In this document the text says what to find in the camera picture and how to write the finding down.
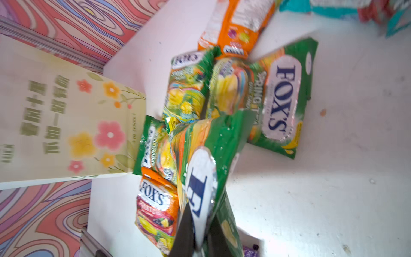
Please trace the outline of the white floral paper bag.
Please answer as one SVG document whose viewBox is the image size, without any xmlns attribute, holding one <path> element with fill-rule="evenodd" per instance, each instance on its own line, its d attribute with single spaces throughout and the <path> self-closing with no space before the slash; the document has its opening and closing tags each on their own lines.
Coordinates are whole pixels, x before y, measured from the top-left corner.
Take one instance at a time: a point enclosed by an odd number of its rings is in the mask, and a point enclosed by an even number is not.
<svg viewBox="0 0 411 257">
<path fill-rule="evenodd" d="M 1 36 L 1 188 L 134 169 L 146 97 Z"/>
</svg>

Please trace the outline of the teal candy bag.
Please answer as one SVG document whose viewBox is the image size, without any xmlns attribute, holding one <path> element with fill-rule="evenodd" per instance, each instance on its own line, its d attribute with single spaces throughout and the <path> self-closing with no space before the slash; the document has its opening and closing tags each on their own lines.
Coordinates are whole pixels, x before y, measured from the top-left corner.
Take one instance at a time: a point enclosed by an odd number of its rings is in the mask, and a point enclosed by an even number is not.
<svg viewBox="0 0 411 257">
<path fill-rule="evenodd" d="M 370 1 L 282 1 L 279 10 L 295 13 L 315 14 L 322 17 L 373 22 L 385 29 L 391 37 L 411 26 L 411 2 L 402 0 Z"/>
</svg>

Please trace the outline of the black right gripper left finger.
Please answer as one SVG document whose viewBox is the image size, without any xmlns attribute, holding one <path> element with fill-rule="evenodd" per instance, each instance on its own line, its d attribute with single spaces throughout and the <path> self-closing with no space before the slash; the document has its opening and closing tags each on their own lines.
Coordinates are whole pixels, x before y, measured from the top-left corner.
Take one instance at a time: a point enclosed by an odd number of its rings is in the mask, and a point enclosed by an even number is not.
<svg viewBox="0 0 411 257">
<path fill-rule="evenodd" d="M 194 248 L 193 219 L 191 208 L 187 203 L 169 257 L 192 257 Z"/>
</svg>

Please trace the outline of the purple berries candy bag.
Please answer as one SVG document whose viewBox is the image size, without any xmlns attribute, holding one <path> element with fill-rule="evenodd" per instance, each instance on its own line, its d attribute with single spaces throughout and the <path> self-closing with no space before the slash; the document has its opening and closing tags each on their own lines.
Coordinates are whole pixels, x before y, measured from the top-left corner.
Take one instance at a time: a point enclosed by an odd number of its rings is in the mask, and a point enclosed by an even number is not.
<svg viewBox="0 0 411 257">
<path fill-rule="evenodd" d="M 244 257 L 259 257 L 259 245 L 254 244 L 252 247 L 243 246 Z"/>
</svg>

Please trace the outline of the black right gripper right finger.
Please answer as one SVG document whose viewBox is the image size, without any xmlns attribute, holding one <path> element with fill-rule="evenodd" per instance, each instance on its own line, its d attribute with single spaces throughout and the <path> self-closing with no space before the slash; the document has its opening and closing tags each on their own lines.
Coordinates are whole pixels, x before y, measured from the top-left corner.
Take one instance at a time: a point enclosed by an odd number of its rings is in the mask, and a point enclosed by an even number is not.
<svg viewBox="0 0 411 257">
<path fill-rule="evenodd" d="M 217 218 L 214 218 L 211 223 L 210 230 L 207 234 L 207 243 L 209 257 L 232 257 L 222 227 Z"/>
</svg>

